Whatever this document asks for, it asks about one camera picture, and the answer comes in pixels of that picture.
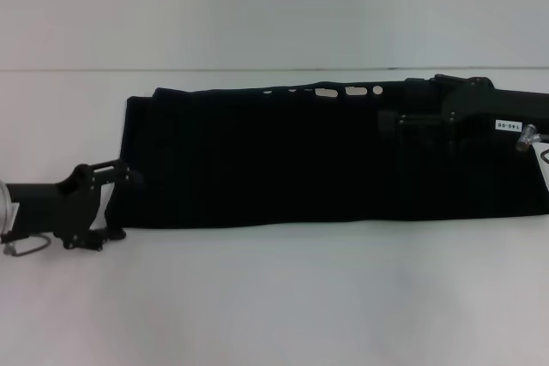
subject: ventilation hole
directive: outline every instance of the ventilation hole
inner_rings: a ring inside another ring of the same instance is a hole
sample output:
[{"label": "ventilation hole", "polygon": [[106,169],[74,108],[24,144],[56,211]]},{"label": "ventilation hole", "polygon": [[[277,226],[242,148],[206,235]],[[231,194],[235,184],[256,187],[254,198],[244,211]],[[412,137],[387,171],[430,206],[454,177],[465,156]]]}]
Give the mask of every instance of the ventilation hole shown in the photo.
[{"label": "ventilation hole", "polygon": [[324,98],[337,98],[337,91],[334,89],[315,89],[315,93]]},{"label": "ventilation hole", "polygon": [[345,93],[349,96],[364,96],[368,93],[368,89],[365,87],[349,86],[345,88]]}]

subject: white background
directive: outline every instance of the white background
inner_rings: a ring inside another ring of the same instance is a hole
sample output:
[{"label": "white background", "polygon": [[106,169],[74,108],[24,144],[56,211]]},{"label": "white background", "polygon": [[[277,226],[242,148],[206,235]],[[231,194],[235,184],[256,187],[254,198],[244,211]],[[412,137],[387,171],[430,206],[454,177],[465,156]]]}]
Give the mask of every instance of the white background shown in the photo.
[{"label": "white background", "polygon": [[[546,0],[0,0],[0,179],[115,159],[125,100],[156,87],[442,72],[545,92],[548,23]],[[132,231],[101,253],[54,242],[0,256],[0,363],[549,364],[548,223]]]}]

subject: paper label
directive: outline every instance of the paper label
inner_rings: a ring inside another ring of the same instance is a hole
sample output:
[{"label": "paper label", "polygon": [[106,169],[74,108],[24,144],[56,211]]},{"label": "paper label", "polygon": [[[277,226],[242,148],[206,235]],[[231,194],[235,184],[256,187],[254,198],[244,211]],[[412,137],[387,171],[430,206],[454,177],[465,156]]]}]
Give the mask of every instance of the paper label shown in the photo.
[{"label": "paper label", "polygon": [[507,130],[508,132],[522,132],[522,122],[511,122],[510,120],[496,120],[496,130]]}]

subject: white tag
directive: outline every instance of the white tag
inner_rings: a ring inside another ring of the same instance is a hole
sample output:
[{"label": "white tag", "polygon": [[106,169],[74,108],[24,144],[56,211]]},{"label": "white tag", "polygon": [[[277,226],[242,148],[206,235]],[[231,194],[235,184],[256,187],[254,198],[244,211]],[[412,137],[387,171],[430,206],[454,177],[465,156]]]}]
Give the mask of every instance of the white tag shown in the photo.
[{"label": "white tag", "polygon": [[522,122],[511,122],[510,120],[496,120],[496,130],[522,132]]}]

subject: black fabric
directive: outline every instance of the black fabric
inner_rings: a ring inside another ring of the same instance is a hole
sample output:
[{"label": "black fabric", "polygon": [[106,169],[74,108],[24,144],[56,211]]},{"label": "black fabric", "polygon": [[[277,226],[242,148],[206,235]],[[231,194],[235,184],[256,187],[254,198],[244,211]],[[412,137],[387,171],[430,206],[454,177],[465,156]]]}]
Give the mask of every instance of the black fabric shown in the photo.
[{"label": "black fabric", "polygon": [[[382,94],[372,93],[375,85]],[[518,135],[494,130],[495,115],[460,122],[451,145],[437,128],[401,133],[401,108],[393,109],[407,86],[375,85],[158,89],[130,98],[121,158],[144,184],[115,188],[107,224],[183,229],[549,213],[534,150],[518,153]],[[346,86],[368,94],[348,96]],[[320,98],[316,87],[338,98]],[[429,101],[418,107],[437,110]]]}]

